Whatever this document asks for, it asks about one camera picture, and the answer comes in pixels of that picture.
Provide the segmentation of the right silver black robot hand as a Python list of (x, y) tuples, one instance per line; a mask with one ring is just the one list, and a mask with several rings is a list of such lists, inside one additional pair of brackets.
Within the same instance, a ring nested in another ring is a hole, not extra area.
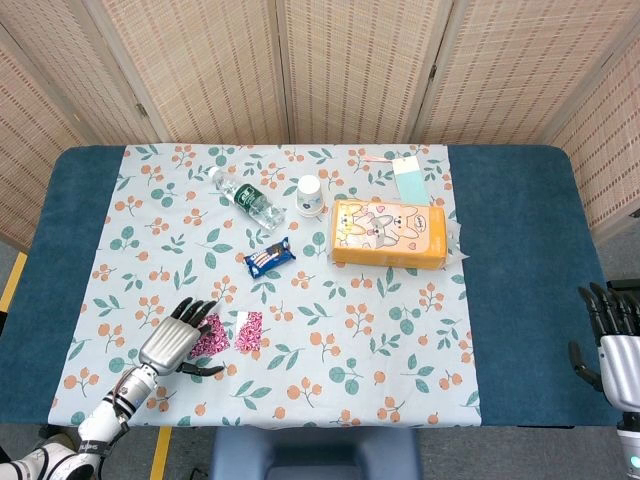
[(639, 412), (639, 301), (594, 282), (578, 293), (585, 303), (598, 353), (598, 372), (582, 358), (579, 344), (568, 343), (574, 373), (604, 394), (615, 409)]

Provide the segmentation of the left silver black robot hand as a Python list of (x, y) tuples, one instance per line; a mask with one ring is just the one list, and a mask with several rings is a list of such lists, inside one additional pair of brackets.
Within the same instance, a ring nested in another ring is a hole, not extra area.
[(158, 376), (174, 372), (195, 377), (211, 377), (223, 371), (223, 366), (210, 368), (189, 363), (187, 358), (199, 340), (212, 335), (212, 327), (203, 321), (217, 305), (187, 297), (160, 322), (139, 352), (139, 361)]

